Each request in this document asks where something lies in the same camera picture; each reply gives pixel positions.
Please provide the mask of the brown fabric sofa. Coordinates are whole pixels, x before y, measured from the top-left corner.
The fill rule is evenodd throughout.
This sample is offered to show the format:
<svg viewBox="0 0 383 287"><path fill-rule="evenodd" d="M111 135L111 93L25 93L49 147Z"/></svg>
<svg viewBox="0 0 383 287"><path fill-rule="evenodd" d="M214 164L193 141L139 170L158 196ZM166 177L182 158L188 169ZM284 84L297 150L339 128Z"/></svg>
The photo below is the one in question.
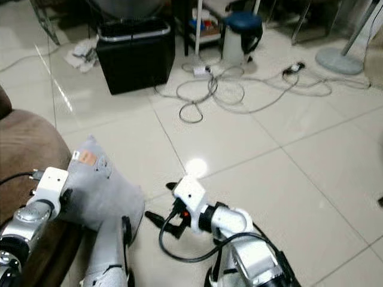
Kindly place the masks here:
<svg viewBox="0 0 383 287"><path fill-rule="evenodd" d="M66 169L71 151L61 134L45 118L12 106L5 90L0 92L0 178L47 167ZM37 183L29 178L11 179L0 186L0 222L5 224L30 199ZM55 219L45 228L24 266L21 287L65 287L82 227Z"/></svg>

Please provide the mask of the white power adapter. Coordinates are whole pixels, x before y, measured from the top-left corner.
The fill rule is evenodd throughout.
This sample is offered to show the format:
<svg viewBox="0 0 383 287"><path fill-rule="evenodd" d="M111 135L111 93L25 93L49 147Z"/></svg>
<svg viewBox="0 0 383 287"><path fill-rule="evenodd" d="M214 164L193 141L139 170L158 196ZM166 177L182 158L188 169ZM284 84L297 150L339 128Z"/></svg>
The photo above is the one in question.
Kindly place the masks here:
<svg viewBox="0 0 383 287"><path fill-rule="evenodd" d="M191 71L195 77L207 77L212 74L211 67L207 65L194 66Z"/></svg>

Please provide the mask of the black box with silver rim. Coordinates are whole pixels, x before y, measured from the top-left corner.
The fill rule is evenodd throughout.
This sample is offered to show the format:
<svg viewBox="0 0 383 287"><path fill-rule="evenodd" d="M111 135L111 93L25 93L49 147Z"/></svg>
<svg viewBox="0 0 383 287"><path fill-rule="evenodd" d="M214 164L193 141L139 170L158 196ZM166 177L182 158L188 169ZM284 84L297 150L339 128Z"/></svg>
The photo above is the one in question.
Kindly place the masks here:
<svg viewBox="0 0 383 287"><path fill-rule="evenodd" d="M98 28L96 54L112 95L166 84L175 60L175 35L160 17Z"/></svg>

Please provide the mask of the crumpled white cloth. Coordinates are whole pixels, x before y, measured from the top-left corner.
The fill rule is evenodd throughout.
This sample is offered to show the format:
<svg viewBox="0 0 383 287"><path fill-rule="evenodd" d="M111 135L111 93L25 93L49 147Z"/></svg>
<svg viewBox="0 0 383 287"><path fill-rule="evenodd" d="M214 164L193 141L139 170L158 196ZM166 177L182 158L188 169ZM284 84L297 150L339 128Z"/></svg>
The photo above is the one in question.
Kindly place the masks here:
<svg viewBox="0 0 383 287"><path fill-rule="evenodd" d="M72 50L66 52L63 59L77 71L85 74L98 63L97 45L97 38L82 40L78 42Z"/></svg>

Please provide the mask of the black metal shelf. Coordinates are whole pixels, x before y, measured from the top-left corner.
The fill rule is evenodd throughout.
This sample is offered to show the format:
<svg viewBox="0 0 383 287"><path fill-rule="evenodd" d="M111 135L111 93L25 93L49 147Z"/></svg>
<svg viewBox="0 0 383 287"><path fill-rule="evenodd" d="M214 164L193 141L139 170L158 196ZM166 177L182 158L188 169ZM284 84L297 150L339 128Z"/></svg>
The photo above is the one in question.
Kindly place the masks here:
<svg viewBox="0 0 383 287"><path fill-rule="evenodd" d="M181 37L184 55L223 44L223 0L171 0L176 33Z"/></svg>

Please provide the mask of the white bin with blue lid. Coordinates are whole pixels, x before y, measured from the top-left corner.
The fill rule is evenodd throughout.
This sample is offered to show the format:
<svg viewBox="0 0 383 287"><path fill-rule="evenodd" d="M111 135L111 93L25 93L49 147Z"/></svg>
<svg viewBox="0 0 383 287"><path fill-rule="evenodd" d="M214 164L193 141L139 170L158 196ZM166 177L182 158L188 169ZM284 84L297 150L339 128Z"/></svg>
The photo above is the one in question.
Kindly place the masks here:
<svg viewBox="0 0 383 287"><path fill-rule="evenodd" d="M246 65L263 36L263 20L249 11L233 11L225 17L223 60L230 65Z"/></svg>

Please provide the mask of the black plug device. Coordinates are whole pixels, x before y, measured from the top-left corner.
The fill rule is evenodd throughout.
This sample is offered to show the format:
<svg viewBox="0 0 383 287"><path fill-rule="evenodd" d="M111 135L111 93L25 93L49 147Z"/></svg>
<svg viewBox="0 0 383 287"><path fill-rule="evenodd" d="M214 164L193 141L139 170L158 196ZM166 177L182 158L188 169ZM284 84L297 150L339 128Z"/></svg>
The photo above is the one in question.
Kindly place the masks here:
<svg viewBox="0 0 383 287"><path fill-rule="evenodd" d="M306 64L303 61L298 61L293 65L288 66L282 70L282 75L292 75L299 73L302 69L306 68Z"/></svg>

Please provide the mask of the round grey stand base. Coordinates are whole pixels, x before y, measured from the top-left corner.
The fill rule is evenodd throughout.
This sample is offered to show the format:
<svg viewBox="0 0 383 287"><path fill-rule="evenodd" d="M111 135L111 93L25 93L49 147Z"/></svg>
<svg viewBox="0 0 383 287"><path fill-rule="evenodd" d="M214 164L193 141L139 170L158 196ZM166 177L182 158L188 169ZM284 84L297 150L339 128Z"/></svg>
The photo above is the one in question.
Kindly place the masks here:
<svg viewBox="0 0 383 287"><path fill-rule="evenodd" d="M358 75L363 71L363 62L356 57L343 54L341 49L326 47L315 55L315 61L323 68L337 74Z"/></svg>

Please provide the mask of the grey stand pole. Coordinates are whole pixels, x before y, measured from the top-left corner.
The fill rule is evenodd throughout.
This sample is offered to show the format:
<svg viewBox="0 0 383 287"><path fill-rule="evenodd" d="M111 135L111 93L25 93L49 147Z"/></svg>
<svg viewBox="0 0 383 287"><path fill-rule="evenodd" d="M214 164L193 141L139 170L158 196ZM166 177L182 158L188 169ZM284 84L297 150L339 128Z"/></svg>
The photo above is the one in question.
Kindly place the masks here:
<svg viewBox="0 0 383 287"><path fill-rule="evenodd" d="M383 0L352 0L347 5L345 24L350 31L342 54L350 54L352 47L364 47L383 25Z"/></svg>

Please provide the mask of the metal chair leg frame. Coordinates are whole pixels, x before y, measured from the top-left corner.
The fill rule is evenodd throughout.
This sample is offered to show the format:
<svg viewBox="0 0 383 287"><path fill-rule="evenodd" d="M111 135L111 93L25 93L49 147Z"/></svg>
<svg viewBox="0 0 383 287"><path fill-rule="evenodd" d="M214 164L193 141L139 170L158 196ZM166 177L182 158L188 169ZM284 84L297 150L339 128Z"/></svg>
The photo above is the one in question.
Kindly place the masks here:
<svg viewBox="0 0 383 287"><path fill-rule="evenodd" d="M48 9L56 6L61 0L29 0L29 2L31 3L31 8L38 24L41 25L41 28L54 44L60 45L60 41L55 33L54 25L51 22L54 17L49 16Z"/></svg>

